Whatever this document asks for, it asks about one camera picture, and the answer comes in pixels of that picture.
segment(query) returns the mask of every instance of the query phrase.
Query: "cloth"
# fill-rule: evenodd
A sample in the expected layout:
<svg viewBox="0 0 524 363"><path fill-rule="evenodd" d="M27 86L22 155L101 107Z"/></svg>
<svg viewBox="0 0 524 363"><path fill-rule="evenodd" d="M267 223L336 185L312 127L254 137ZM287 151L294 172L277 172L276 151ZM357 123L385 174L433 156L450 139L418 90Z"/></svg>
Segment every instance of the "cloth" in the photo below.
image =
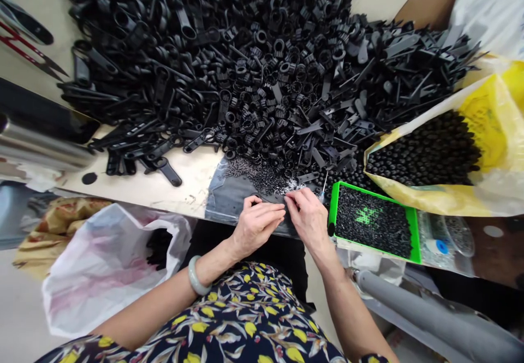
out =
<svg viewBox="0 0 524 363"><path fill-rule="evenodd" d="M205 361L285 363L347 362L305 313L291 280L262 263L240 263L211 291L171 318L136 351L111 338L85 336L62 345L37 363ZM368 355L363 363L386 363Z"/></svg>
<svg viewBox="0 0 524 363"><path fill-rule="evenodd" d="M111 202L99 198L58 198L40 224L19 245L13 266L43 281L75 232Z"/></svg>

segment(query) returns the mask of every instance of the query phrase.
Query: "floral dress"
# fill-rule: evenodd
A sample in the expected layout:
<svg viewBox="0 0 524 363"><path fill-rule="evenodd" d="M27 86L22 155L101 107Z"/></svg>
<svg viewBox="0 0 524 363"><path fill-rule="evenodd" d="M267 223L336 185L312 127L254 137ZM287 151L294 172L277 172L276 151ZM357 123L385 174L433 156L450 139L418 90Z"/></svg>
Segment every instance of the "floral dress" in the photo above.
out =
<svg viewBox="0 0 524 363"><path fill-rule="evenodd" d="M135 351L109 337L70 341L37 363L347 362L271 266L241 263ZM384 363L379 355L361 362Z"/></svg>

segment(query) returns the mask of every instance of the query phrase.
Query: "red-handled scissors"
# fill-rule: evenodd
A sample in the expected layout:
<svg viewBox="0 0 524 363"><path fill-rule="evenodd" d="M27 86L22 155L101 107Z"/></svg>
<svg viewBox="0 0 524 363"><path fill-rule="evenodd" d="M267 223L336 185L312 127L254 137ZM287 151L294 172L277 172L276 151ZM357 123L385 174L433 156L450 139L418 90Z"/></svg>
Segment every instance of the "red-handled scissors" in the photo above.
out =
<svg viewBox="0 0 524 363"><path fill-rule="evenodd" d="M45 72L47 75L51 75L56 80L63 82L63 80L55 73L55 71L58 71L59 73L69 76L57 63L55 63L53 60L45 56L42 52L40 52L37 48L35 48L33 45L31 45L28 41L24 40L20 35L18 35L13 29L11 29L6 24L0 22L0 27L2 27L5 31L7 31L9 34L11 34L11 37L4 37L0 35L0 41L2 41L5 45L13 49L16 53L18 53L20 56L28 60L33 65L40 68L43 72ZM33 57L25 53L23 50L21 50L18 46L14 45L13 42L18 41L21 42L23 45L28 47L31 51L36 53L41 59L44 60L44 63L37 62Z"/></svg>

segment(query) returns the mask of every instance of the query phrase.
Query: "cardboard box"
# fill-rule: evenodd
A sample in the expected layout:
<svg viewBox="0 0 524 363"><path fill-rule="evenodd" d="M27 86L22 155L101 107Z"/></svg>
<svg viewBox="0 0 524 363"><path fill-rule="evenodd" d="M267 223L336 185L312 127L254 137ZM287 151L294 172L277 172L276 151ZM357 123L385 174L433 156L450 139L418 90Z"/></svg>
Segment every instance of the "cardboard box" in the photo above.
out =
<svg viewBox="0 0 524 363"><path fill-rule="evenodd" d="M412 20L415 28L430 24L432 29L445 30L448 28L454 4L455 0L408 0L395 16L395 20Z"/></svg>

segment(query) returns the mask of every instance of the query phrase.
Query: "green tray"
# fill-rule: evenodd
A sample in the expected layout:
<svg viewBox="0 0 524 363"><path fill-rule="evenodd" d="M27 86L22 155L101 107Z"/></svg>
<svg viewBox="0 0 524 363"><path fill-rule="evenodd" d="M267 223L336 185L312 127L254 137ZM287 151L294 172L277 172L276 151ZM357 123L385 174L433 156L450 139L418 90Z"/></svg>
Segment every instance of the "green tray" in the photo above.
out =
<svg viewBox="0 0 524 363"><path fill-rule="evenodd" d="M342 181L337 182L337 183L335 183L333 185L333 190L331 192L331 205L330 205L330 208L329 208L329 219L328 219L328 225L329 225L330 228L335 229L335 225L337 223L338 194L340 192L340 186L348 187L348 188L351 188L351 189L363 192L365 194L369 194L369 195L372 195L374 197L377 197L377 198L380 198L380 199L383 199L383 200L387 200L387 201L396 203L396 204L402 206L404 209L406 209L406 218L408 219L408 223L409 223L409 231L411 232L411 245L413 247L413 249L411 250L411 256L409 257L408 260L411 261L411 262L417 263L417 264L421 264L422 263L422 258L421 258L421 254L420 254L419 225L418 225L417 217L416 217L416 209L413 208L413 207L404 206L401 203L398 203L394 199L387 198L387 197L385 197L383 195L375 194L375 193L373 193L371 191L365 190L365 189L360 188L360 187L349 185L349 184L344 183ZM387 251L382 251L382 250L379 250L379 249L371 247L371 246L366 246L366 245L363 245L363 244L358 243L358 242L353 241L353 240L344 239L343 237L337 236L336 233L335 233L335 236L337 237L337 239L350 241L351 243L355 243L355 244L358 244L358 245L364 246L364 247L369 247L369 248L372 248L373 250L377 250L377 251L383 252L385 254L392 255L393 257L397 257L397 258L400 258L402 260L406 260L406 258L404 258L404 257L399 257L399 256L391 254L391 253L389 253Z"/></svg>

